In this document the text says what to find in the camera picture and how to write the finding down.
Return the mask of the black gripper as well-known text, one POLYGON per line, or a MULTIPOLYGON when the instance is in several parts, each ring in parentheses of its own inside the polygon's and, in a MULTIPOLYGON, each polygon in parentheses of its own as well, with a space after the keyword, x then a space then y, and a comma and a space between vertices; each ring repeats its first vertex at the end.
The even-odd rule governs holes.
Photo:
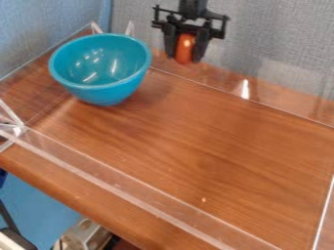
POLYGON ((178 35, 188 33, 195 35, 194 62, 198 63, 204 56, 210 39, 226 37, 230 17, 211 12, 204 4, 180 4, 176 11, 156 4, 152 10, 151 26, 163 32, 167 57, 175 57, 178 35))

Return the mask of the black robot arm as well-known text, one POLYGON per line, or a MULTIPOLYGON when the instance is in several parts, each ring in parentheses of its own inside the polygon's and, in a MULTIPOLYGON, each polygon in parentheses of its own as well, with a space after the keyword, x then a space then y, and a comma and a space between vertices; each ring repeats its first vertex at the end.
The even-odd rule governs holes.
POLYGON ((207 9, 207 0, 179 0, 176 11, 152 7, 151 27, 163 32, 164 52, 179 64, 199 63, 212 39, 224 39, 230 17, 207 9))

